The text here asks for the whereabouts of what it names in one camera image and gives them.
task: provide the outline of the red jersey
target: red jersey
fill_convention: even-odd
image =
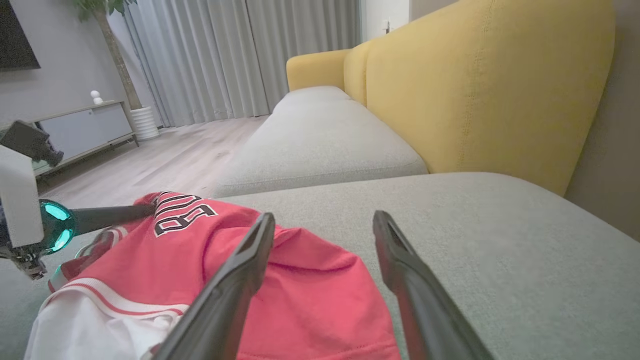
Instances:
[[[172,192],[138,202],[154,202],[155,217],[102,232],[58,269],[26,358],[96,358],[97,348],[104,357],[148,356],[259,216]],[[237,358],[400,355],[388,309],[362,260],[305,229],[278,226]]]

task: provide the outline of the cabinet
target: cabinet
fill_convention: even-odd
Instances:
[[[104,102],[44,119],[32,120],[31,123],[46,131],[50,136],[51,145],[65,153],[62,162],[56,168],[51,168],[44,161],[34,163],[33,170],[37,176],[116,143],[128,140],[138,143],[122,102]]]

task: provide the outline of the wooden floor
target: wooden floor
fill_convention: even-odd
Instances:
[[[157,139],[106,150],[40,181],[40,197],[68,208],[132,204],[165,190],[211,196],[216,177],[266,117],[161,130]]]

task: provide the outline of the gray curtain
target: gray curtain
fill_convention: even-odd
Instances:
[[[291,56],[358,44],[358,0],[138,1],[125,16],[166,126],[265,115]]]
[[[247,0],[247,7],[270,111],[289,91],[289,58],[360,43],[357,0]]]

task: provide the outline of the yellow cushion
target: yellow cushion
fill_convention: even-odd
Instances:
[[[376,40],[367,107],[429,171],[563,194],[613,54],[611,0],[461,0]]]
[[[289,91],[330,85],[344,90],[344,58],[350,49],[294,56],[287,61]]]
[[[354,47],[344,59],[344,91],[367,106],[367,58],[371,41]]]

